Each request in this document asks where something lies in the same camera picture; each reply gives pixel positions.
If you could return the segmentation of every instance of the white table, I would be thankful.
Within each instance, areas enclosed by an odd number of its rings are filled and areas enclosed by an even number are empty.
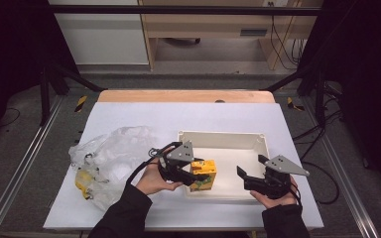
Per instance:
[[[88,118],[80,144],[125,126],[149,126],[157,135],[156,147],[178,139],[179,131],[262,133],[270,157],[284,155],[300,165],[281,107],[276,103],[97,102]],[[103,212],[83,199],[69,168],[44,228],[91,229]],[[303,219],[309,229],[323,227],[305,177],[294,176],[302,194]],[[259,230],[260,204],[200,202],[184,191],[162,191],[149,211],[147,230]]]

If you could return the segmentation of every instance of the yellow object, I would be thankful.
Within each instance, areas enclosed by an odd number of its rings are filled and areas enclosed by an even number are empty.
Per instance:
[[[216,175],[215,161],[200,161],[190,163],[190,172],[194,175],[209,175],[203,181],[195,181],[190,185],[190,191],[211,190]]]
[[[87,171],[77,171],[75,176],[75,185],[82,191],[82,196],[85,199],[90,199],[91,195],[88,192],[88,187],[94,177]]]

